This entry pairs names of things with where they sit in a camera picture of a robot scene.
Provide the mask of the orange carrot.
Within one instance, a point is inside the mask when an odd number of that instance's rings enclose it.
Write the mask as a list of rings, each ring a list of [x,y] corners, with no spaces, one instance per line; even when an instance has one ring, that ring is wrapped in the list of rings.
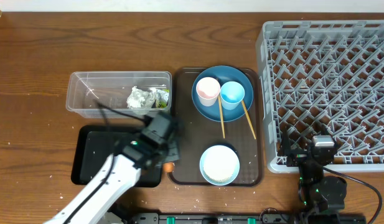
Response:
[[[173,162],[167,162],[167,163],[163,164],[162,168],[163,168],[164,172],[171,173],[174,170],[174,163]]]

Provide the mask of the green white wrapper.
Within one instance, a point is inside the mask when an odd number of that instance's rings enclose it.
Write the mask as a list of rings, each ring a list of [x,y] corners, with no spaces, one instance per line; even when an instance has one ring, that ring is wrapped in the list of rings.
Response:
[[[154,95],[155,107],[166,108],[169,103],[169,90],[168,89],[162,90],[157,88],[151,88],[150,90]]]

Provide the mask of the white napkin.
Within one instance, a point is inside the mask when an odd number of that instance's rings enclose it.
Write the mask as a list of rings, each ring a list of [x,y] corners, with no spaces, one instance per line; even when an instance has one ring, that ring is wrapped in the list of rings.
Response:
[[[137,86],[132,87],[131,94],[126,100],[128,108],[133,110],[152,108],[155,101],[155,91],[143,91]]]

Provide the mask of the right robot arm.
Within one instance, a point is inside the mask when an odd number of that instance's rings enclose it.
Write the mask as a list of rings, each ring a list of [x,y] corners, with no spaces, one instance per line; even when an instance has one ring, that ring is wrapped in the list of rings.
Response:
[[[288,167],[299,169],[298,195],[304,204],[304,209],[291,215],[288,223],[342,223],[339,211],[345,208],[347,183],[341,177],[324,175],[338,148],[324,126],[305,149],[293,149],[288,131],[283,129],[279,153],[286,156]]]

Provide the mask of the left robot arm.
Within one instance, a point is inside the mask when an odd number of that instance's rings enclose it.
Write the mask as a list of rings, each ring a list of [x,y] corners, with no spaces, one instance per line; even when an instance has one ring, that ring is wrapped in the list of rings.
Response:
[[[47,223],[98,223],[109,208],[139,181],[143,170],[179,159],[176,134],[129,134],[82,191]]]

